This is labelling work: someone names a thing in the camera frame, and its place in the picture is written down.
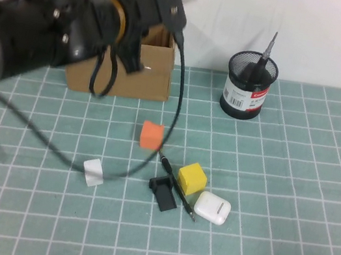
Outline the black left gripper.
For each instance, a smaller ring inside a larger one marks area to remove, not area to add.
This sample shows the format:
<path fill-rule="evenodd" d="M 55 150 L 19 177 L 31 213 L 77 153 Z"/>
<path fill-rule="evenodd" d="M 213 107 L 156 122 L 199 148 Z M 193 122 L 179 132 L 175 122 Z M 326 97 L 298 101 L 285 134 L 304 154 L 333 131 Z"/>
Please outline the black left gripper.
<path fill-rule="evenodd" d="M 141 41 L 150 28 L 159 23 L 156 0 L 121 0 L 126 14 L 126 28 L 119 50 L 119 59 L 127 74 L 142 70 Z"/>

